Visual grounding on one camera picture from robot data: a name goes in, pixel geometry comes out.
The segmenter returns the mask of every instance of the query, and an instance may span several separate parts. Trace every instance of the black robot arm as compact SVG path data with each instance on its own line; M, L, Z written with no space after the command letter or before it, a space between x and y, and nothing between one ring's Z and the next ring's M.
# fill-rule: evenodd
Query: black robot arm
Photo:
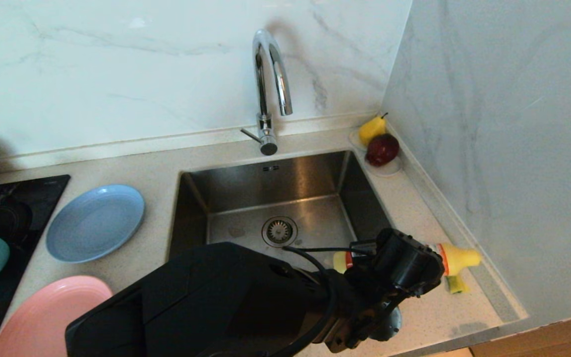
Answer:
M70 323L68 355L289 357L308 343L338 353L385 341L392 310L439 285L444 267L394 229L372 244L345 274L318 262L300 271L229 242L189 249Z

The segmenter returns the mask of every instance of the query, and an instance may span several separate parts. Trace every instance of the drain strainer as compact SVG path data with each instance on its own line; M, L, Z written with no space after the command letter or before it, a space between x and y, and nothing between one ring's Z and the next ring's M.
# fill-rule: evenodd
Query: drain strainer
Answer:
M297 226L292 219L285 216L272 217L263 224L261 236L263 240L276 247L292 244L297 235Z

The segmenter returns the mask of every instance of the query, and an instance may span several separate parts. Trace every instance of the marble wall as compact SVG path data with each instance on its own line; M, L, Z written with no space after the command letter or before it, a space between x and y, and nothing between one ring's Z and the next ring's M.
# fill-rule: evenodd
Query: marble wall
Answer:
M414 2L383 109L537 325L571 316L571 1Z
M0 0L0 155L253 124L262 27L285 55L284 120L376 111L410 6Z

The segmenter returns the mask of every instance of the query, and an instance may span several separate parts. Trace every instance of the chrome faucet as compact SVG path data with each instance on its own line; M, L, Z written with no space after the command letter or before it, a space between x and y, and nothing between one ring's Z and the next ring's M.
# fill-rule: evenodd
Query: chrome faucet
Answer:
M258 30L252 39L252 54L254 56L254 77L257 80L257 91L259 95L259 113L257 113L257 125L259 136L255 136L246 129L241 129L242 133L250 136L261 144L261 153L272 155L277 152L277 138L272 128L272 114L268 111L266 102L266 82L263 74L263 58L269 59L270 67L275 75L275 85L279 96L279 107L281 115L292 114L292 100L290 99L290 87L288 86L286 68L281 51L275 38L268 30Z

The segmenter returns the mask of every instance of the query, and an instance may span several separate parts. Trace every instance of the sink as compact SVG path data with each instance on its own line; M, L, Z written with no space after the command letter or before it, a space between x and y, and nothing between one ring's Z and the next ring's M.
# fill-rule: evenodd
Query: sink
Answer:
M279 247L347 247L391 226L354 153L329 152L181 173L168 256L229 241L316 270Z

